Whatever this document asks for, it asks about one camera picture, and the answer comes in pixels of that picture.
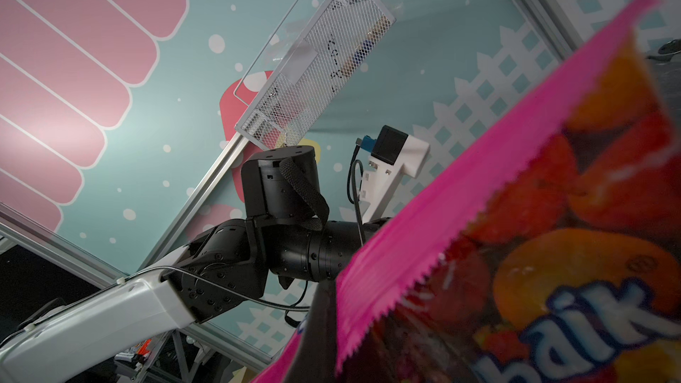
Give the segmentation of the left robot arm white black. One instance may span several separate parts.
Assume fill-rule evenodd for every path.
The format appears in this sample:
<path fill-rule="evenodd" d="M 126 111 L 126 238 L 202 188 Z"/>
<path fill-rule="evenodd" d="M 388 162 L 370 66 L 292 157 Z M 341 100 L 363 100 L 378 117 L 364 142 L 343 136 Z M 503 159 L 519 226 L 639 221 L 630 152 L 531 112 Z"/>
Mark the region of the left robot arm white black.
<path fill-rule="evenodd" d="M 156 335 L 264 304 L 270 275 L 332 281 L 379 230 L 332 220 L 306 145 L 252 155 L 240 170 L 246 214 L 202 232 L 138 274 L 69 305 L 51 303 L 1 345 L 4 382 L 64 382 Z"/>

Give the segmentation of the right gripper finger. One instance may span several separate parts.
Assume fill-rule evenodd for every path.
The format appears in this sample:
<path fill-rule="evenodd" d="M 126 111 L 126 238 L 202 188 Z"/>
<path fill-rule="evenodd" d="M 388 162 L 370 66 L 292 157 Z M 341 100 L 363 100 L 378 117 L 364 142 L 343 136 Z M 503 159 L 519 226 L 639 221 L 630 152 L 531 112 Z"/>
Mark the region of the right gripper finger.
<path fill-rule="evenodd" d="M 337 360 L 336 282 L 317 285 L 310 312 L 301 332 L 301 343 L 284 382 L 334 383 Z"/>

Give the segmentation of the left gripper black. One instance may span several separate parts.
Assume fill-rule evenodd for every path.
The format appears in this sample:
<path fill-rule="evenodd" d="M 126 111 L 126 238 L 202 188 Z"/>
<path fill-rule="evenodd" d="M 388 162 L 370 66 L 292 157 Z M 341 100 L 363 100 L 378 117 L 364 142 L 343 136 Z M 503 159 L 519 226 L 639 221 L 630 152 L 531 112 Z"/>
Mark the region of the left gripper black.
<path fill-rule="evenodd" d="M 334 280 L 388 218 L 333 221 L 319 189 L 316 152 L 296 145 L 253 154 L 240 170 L 255 272 Z"/>

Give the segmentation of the large pink mixed candy bag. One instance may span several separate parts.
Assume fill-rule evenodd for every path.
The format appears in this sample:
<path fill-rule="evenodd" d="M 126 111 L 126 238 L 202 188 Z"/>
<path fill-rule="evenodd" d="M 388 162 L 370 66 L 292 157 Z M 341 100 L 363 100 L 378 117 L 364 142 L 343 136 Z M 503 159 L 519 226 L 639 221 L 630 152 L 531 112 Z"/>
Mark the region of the large pink mixed candy bag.
<path fill-rule="evenodd" d="M 632 0 L 354 254 L 335 382 L 677 382 L 680 129 Z"/>

